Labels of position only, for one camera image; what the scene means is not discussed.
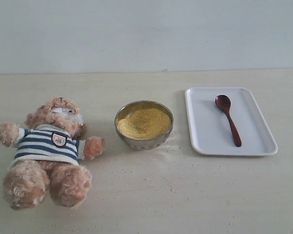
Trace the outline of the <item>dark red wooden spoon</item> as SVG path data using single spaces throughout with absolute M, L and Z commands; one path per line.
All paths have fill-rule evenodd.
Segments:
M 215 98 L 215 104 L 226 115 L 226 117 L 228 119 L 232 138 L 233 138 L 235 146 L 241 147 L 242 141 L 241 141 L 240 135 L 239 135 L 238 130 L 236 129 L 236 126 L 230 116 L 231 101 L 230 101 L 229 97 L 226 95 L 218 95 Z

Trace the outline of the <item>tan teddy bear striped sweater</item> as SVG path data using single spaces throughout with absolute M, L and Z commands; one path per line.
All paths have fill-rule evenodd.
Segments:
M 86 125 L 72 101 L 54 97 L 27 115 L 26 128 L 0 125 L 0 143 L 16 148 L 3 179 L 3 197 L 13 210 L 35 208 L 46 194 L 58 205 L 74 208 L 91 188 L 90 171 L 79 164 L 105 147 L 100 136 L 82 139 Z

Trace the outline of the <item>steel bowl of yellow grain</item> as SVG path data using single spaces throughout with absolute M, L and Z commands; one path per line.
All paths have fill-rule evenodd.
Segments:
M 139 100 L 122 107 L 114 118 L 120 139 L 135 150 L 161 146 L 173 129 L 173 114 L 165 105 Z

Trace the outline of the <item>white rectangular plastic tray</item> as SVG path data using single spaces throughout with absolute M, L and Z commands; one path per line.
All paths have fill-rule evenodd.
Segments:
M 216 106 L 218 95 L 231 101 L 230 116 L 242 145 L 234 144 L 225 114 Z M 208 156 L 273 156 L 277 143 L 252 92 L 242 87 L 191 87 L 185 90 L 191 145 Z

